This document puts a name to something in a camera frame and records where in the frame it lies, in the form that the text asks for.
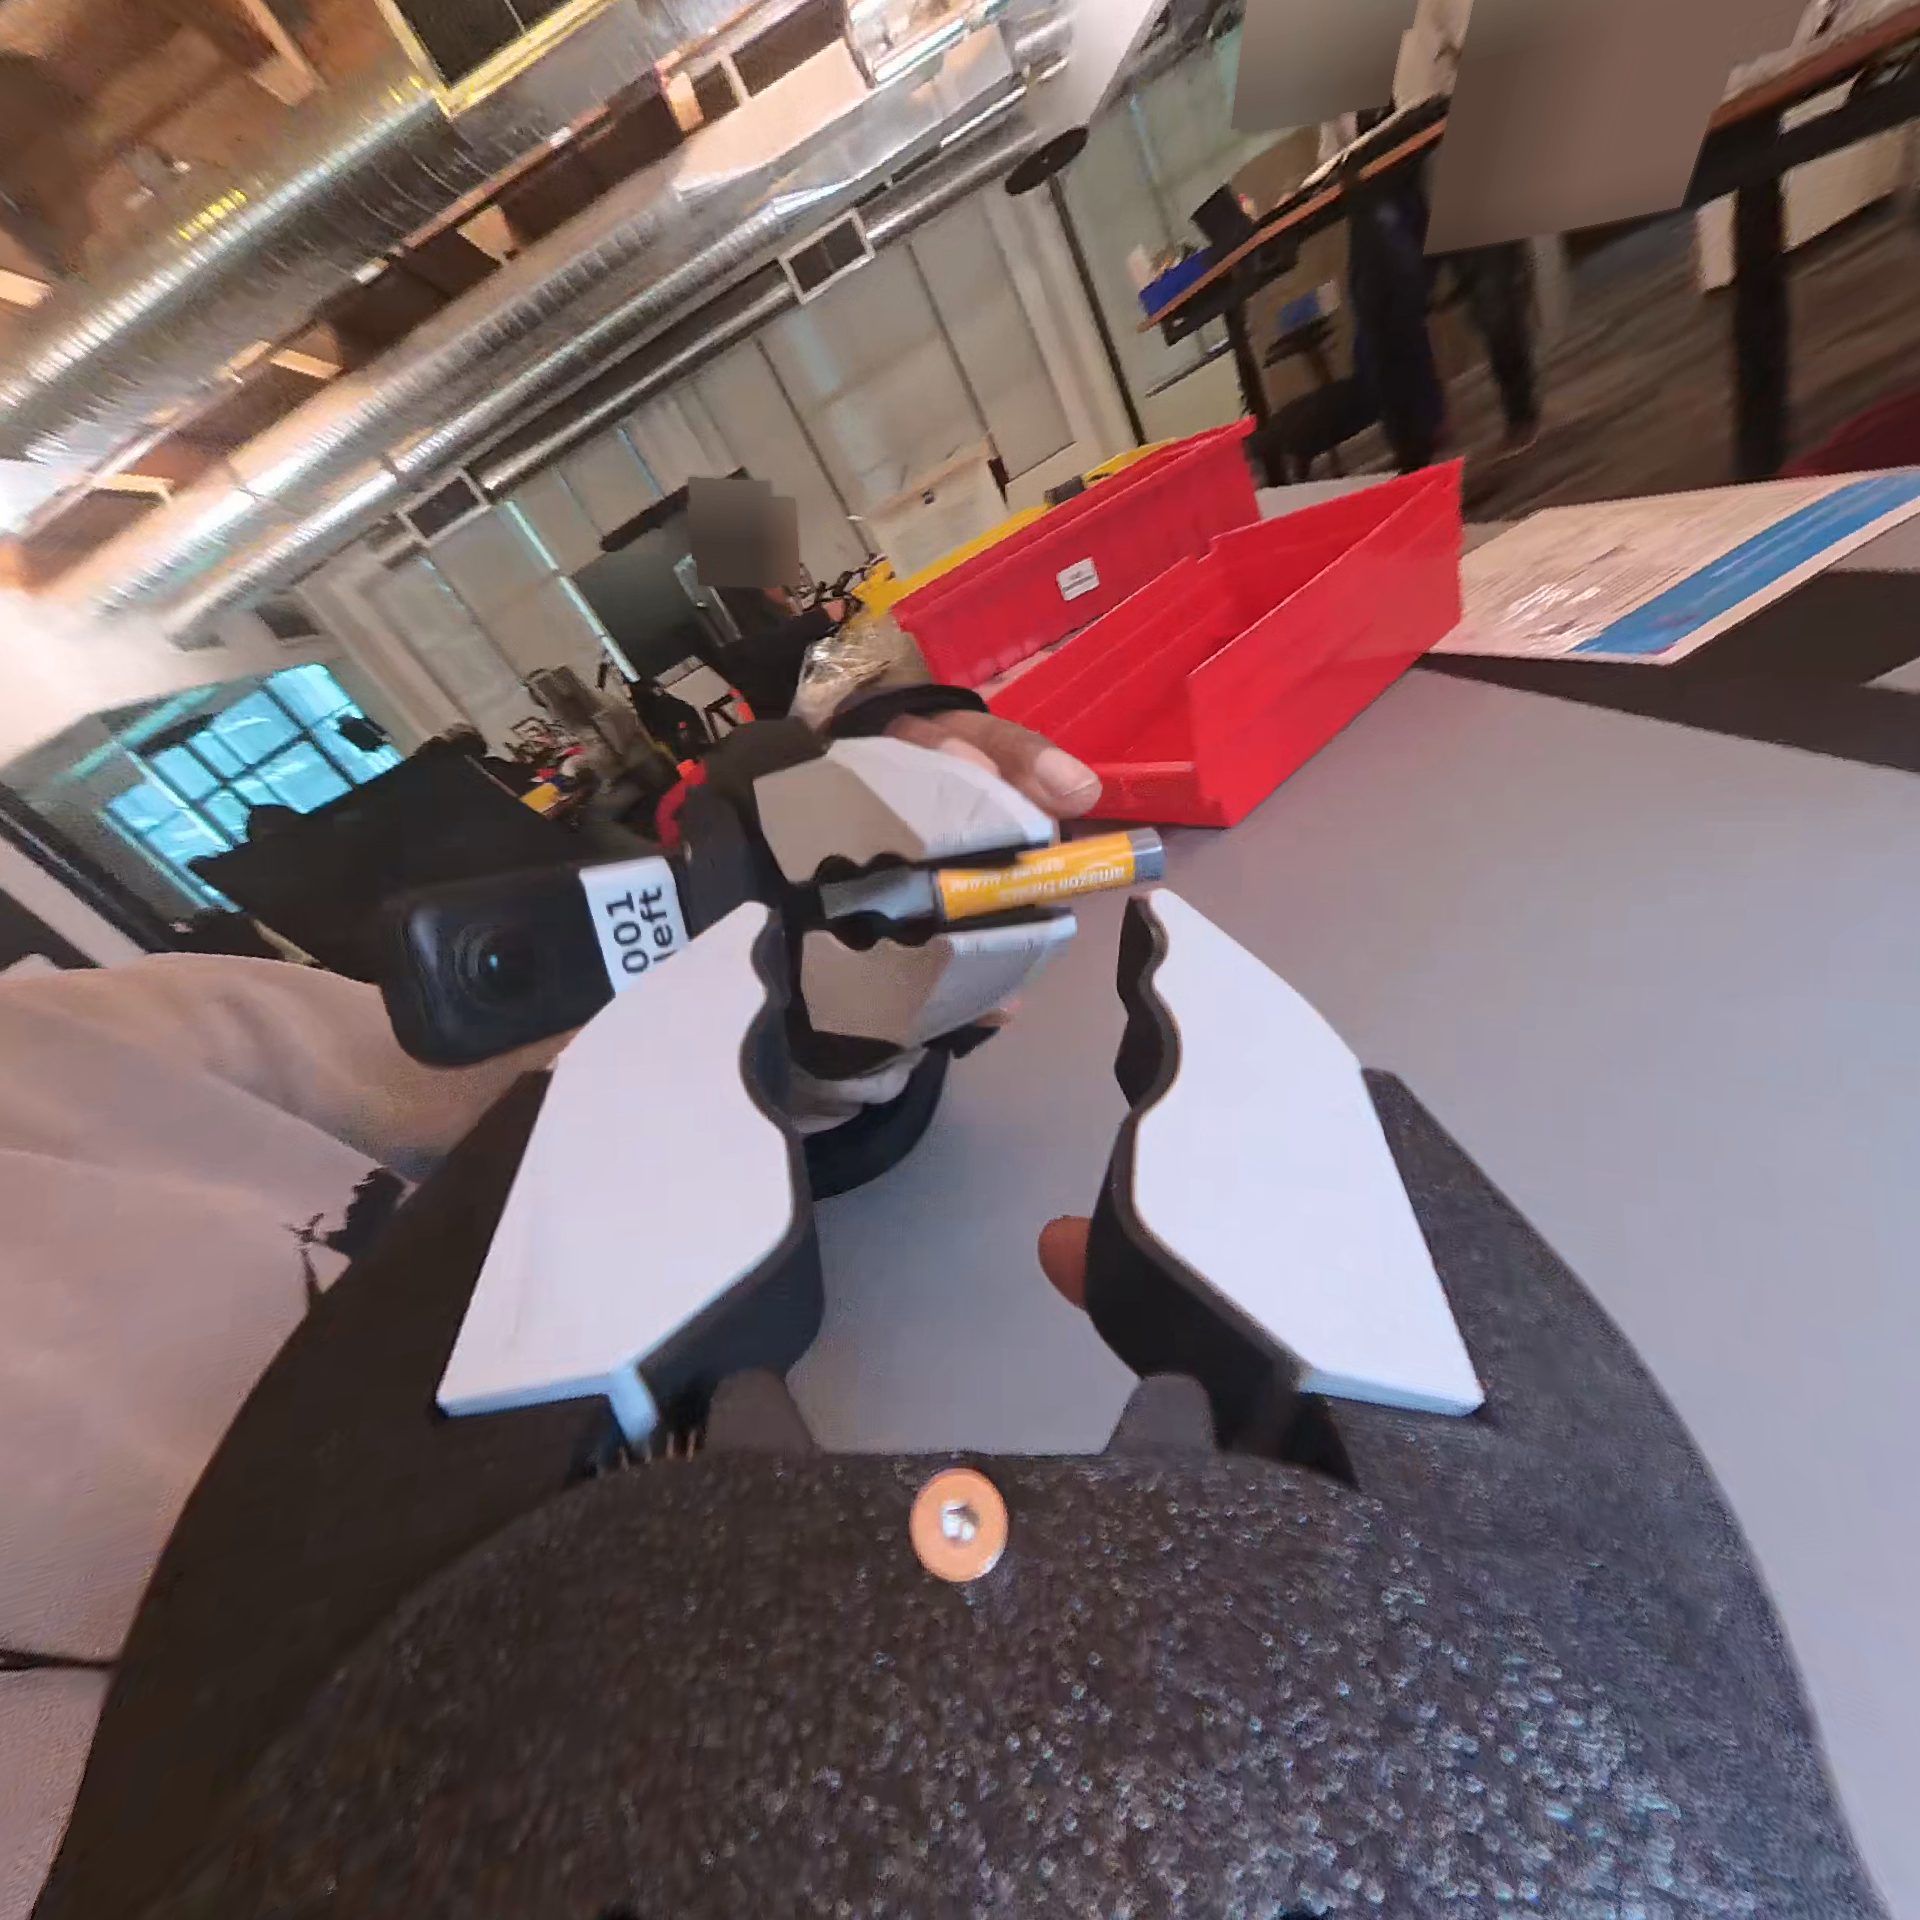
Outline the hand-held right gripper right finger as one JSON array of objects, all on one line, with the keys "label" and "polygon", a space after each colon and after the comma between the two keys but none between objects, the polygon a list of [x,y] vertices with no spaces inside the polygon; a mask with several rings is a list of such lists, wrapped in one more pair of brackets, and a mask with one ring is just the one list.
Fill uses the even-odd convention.
[{"label": "hand-held right gripper right finger", "polygon": [[1098,1339],[1221,1454],[1364,1477],[1372,1435],[1479,1442],[1486,1389],[1350,1042],[1175,889],[1125,898],[1117,1003]]}]

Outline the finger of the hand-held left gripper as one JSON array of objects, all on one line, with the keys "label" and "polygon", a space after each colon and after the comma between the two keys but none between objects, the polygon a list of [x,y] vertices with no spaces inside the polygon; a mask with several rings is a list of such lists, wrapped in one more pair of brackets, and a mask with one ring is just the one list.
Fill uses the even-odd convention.
[{"label": "finger of the hand-held left gripper", "polygon": [[796,995],[815,1035],[934,1042],[1013,1003],[1073,934],[1073,915],[957,924],[920,944],[877,940],[873,950],[807,932]]},{"label": "finger of the hand-held left gripper", "polygon": [[976,762],[891,736],[752,779],[755,833],[807,903],[939,903],[939,875],[1006,875],[1054,819]]}]

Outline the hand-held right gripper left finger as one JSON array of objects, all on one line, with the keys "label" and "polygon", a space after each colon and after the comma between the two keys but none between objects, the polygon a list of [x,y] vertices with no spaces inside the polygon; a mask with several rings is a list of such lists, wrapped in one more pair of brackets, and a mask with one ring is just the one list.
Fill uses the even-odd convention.
[{"label": "hand-held right gripper left finger", "polygon": [[747,898],[560,1048],[434,1407],[597,1399],[635,1447],[733,1373],[787,1375],[825,1258],[785,1070],[785,940]]}]

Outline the black copper battery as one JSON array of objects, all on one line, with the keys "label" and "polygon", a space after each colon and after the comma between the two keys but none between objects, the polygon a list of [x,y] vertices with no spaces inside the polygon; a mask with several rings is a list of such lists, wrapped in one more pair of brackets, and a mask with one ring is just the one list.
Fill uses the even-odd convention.
[{"label": "black copper battery", "polygon": [[820,909],[826,924],[985,924],[1159,884],[1163,869],[1163,836],[1155,828],[1124,828],[1019,853],[1006,864],[877,869],[869,879],[820,884]]}]

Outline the red plastic bin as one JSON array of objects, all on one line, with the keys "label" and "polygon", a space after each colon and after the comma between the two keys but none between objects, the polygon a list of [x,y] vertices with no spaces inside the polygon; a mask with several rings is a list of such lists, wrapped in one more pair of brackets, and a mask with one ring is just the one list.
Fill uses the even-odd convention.
[{"label": "red plastic bin", "polygon": [[1459,465],[1214,535],[988,710],[1098,774],[1095,819],[1233,828],[1459,620]]}]

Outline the person's left hand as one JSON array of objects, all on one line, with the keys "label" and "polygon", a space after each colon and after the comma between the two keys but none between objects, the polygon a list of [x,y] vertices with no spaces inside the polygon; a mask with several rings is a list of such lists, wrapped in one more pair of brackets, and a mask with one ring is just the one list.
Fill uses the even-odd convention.
[{"label": "person's left hand", "polygon": [[1086,762],[1006,719],[976,710],[900,715],[887,736],[991,769],[1054,825],[1086,819],[1098,808],[1098,774]]}]

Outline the dark flat panel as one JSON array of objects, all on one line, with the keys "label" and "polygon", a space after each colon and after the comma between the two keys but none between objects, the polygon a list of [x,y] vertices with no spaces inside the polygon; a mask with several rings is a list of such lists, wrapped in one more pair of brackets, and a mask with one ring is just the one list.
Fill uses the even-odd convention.
[{"label": "dark flat panel", "polygon": [[572,828],[528,809],[478,756],[439,752],[188,869],[317,965],[375,982],[393,898],[584,856]]}]

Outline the person's dark pants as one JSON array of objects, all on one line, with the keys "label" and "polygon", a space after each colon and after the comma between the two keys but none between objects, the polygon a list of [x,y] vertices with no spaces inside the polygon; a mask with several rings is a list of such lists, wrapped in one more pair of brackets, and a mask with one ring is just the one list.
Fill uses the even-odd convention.
[{"label": "person's dark pants", "polygon": [[928,1051],[891,1099],[860,1099],[850,1117],[800,1140],[811,1197],[826,1201],[893,1170],[928,1137],[948,1084],[948,1055]]}]

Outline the stacked red plastic bins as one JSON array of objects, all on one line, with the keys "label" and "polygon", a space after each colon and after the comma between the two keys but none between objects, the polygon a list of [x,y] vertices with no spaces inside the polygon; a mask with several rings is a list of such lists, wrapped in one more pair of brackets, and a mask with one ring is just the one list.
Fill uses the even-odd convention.
[{"label": "stacked red plastic bins", "polygon": [[1067,643],[1214,535],[1253,524],[1253,417],[1159,444],[914,589],[891,620],[944,688],[988,688]]}]

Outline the large black screen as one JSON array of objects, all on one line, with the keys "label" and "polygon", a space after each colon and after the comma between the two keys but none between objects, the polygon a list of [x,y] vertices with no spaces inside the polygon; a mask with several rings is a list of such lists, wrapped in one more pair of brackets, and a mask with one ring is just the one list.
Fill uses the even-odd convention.
[{"label": "large black screen", "polygon": [[645,513],[608,530],[603,552],[571,573],[626,682],[664,682],[706,646],[683,562],[691,562],[687,513]]}]

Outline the framed marker poster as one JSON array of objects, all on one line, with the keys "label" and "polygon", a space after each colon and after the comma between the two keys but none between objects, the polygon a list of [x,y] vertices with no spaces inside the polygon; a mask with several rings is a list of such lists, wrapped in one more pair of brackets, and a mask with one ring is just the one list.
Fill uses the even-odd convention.
[{"label": "framed marker poster", "polygon": [[178,928],[108,875],[19,788],[0,788],[0,965],[101,971],[178,955]]}]

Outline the tall wooden desk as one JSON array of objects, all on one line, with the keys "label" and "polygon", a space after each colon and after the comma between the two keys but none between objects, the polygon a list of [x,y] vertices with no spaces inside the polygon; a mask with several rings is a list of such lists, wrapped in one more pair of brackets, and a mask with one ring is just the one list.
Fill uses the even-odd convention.
[{"label": "tall wooden desk", "polygon": [[1791,6],[1791,34],[1733,66],[1683,207],[1730,207],[1733,478],[1786,467],[1791,429],[1791,178],[1900,138],[1913,152],[1920,8]]},{"label": "tall wooden desk", "polygon": [[1263,423],[1274,407],[1263,398],[1263,363],[1253,339],[1253,304],[1299,261],[1311,238],[1339,229],[1364,194],[1418,168],[1418,159],[1442,143],[1442,128],[1447,99],[1391,111],[1380,125],[1364,128],[1328,164],[1284,193],[1274,208],[1255,212],[1236,242],[1207,242],[1207,248],[1214,248],[1209,278],[1201,278],[1179,304],[1140,315],[1140,334],[1159,331],[1167,341],[1179,341],[1201,324],[1226,324],[1241,409],[1253,423]]}]

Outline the white paper with blue band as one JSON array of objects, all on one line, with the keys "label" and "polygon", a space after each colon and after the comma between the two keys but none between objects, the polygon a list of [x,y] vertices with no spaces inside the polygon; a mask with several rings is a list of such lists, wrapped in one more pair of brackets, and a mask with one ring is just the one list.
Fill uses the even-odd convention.
[{"label": "white paper with blue band", "polygon": [[1430,661],[1677,664],[1878,540],[1920,474],[1834,474],[1542,510],[1459,542],[1459,620]]}]

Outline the ceiling vent grille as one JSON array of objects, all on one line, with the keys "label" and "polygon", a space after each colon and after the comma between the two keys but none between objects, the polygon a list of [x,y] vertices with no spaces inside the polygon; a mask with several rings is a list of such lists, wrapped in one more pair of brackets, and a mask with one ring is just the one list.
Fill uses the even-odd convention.
[{"label": "ceiling vent grille", "polygon": [[604,0],[378,0],[375,8],[439,103],[473,103],[597,16]]}]

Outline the red lidded container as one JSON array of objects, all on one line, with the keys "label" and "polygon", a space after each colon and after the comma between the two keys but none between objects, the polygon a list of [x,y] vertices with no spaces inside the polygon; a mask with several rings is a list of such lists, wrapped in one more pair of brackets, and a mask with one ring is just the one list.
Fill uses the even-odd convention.
[{"label": "red lidded container", "polygon": [[1899,393],[1793,455],[1783,478],[1844,478],[1920,465],[1920,393]]}]

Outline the metal air duct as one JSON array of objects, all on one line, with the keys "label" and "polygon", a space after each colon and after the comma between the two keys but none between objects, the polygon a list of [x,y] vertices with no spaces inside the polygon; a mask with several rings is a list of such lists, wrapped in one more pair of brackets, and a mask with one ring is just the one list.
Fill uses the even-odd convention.
[{"label": "metal air duct", "polygon": [[[156,242],[55,294],[4,364],[4,460],[47,478],[45,510],[188,429],[329,304],[457,238],[501,187],[584,159],[619,103],[697,106],[693,80],[796,21],[800,6],[560,6],[451,73],[388,6],[397,57],[297,106],[287,143]],[[676,128],[635,172],[478,278],[362,370],[212,455],[202,478],[58,562],[45,605],[150,620],[197,649],[466,455],[578,393],[869,193],[1019,103],[1073,46],[1067,6],[826,6],[826,46]]]}]

